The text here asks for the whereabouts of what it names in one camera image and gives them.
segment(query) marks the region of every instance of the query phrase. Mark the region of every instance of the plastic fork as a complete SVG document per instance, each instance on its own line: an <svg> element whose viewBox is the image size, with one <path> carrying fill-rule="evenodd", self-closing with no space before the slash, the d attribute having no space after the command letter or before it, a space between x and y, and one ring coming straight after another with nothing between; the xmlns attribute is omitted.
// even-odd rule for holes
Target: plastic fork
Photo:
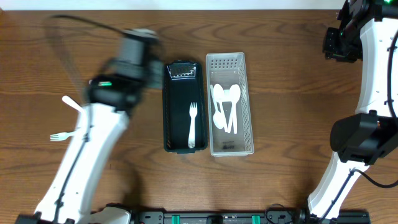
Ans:
<svg viewBox="0 0 398 224"><path fill-rule="evenodd" d="M189 129L188 135L188 147L191 149L195 147L195 118L198 114L198 104L195 102L191 103L189 108L189 115L191 116L191 128Z"/></svg>
<svg viewBox="0 0 398 224"><path fill-rule="evenodd" d="M58 134L52 134L50 135L50 141L63 141L69 138L70 136L74 136L76 131L72 132L64 132L64 133L58 133Z"/></svg>

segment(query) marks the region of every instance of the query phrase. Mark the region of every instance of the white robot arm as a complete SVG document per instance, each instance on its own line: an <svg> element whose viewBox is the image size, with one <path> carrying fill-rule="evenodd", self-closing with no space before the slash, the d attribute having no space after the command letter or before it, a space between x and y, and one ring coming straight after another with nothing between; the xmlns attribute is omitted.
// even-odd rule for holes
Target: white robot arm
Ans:
<svg viewBox="0 0 398 224"><path fill-rule="evenodd" d="M350 61L355 60L357 56L363 56L361 95L356 115L338 121L333 127L331 146L334 152L331 161L318 187L308 197L309 213L313 217L329 220L338 217L343 200L360 176L360 173L351 171L366 171L378 157L384 157L398 146L394 137L396 131L392 128L395 124L393 119L396 118L391 114L387 102L388 88L392 90L392 100L397 99L398 94L397 72L392 73L391 85L387 84L390 47L398 30L398 19L395 19L397 8L394 6L394 14L388 15L390 17L380 19L377 13L372 14L371 11L383 5L376 6L365 1L351 2L347 1L340 12L342 26L339 29L328 30L324 48L327 57L338 60L343 58L343 61ZM358 38L361 45L351 46L350 49L349 43L355 43ZM398 57L394 57L392 64L398 65ZM397 103L393 103L392 106L394 111L398 110ZM386 139L380 139L377 132Z"/></svg>
<svg viewBox="0 0 398 224"><path fill-rule="evenodd" d="M89 103L82 108L69 98L72 103L68 104L80 112L76 134L31 223L130 222L131 214L120 209L107 208L91 215L91 202L110 152L128 127L142 89L161 87L163 65L150 51L158 41L151 30L125 30L119 57L109 64L115 72L100 73L90 81L85 90Z"/></svg>

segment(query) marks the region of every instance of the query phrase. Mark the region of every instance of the black plastic container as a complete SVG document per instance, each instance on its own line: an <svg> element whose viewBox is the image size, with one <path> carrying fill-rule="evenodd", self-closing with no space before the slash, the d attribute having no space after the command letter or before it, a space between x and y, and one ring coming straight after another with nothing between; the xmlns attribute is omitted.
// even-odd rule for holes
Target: black plastic container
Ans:
<svg viewBox="0 0 398 224"><path fill-rule="evenodd" d="M198 105L195 118L195 147L188 147L191 102ZM199 63L177 60L165 66L163 86L164 149L178 154L207 147L203 76Z"/></svg>

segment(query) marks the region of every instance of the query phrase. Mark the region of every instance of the green connector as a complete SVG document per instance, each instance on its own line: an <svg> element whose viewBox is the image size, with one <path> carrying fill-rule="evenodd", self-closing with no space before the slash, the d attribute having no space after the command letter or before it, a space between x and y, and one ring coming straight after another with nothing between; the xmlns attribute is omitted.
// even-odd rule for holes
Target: green connector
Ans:
<svg viewBox="0 0 398 224"><path fill-rule="evenodd" d="M259 215L253 215L251 217L252 223L253 224L261 224L261 219Z"/></svg>
<svg viewBox="0 0 398 224"><path fill-rule="evenodd" d="M172 224L180 224L180 216L172 215Z"/></svg>

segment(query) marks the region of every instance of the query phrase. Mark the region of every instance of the white basket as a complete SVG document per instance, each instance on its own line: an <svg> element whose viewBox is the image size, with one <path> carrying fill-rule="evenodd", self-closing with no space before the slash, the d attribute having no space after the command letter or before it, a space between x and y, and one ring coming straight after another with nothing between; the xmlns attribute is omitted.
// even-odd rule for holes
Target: white basket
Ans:
<svg viewBox="0 0 398 224"><path fill-rule="evenodd" d="M210 147L213 156L246 156L254 152L253 135L250 117L250 104L246 65L243 53L208 54L206 56L207 94L210 128ZM238 133L226 133L213 124L215 113L210 85L220 84L223 89L238 84L241 97L236 104ZM223 103L226 121L232 108L231 103Z"/></svg>

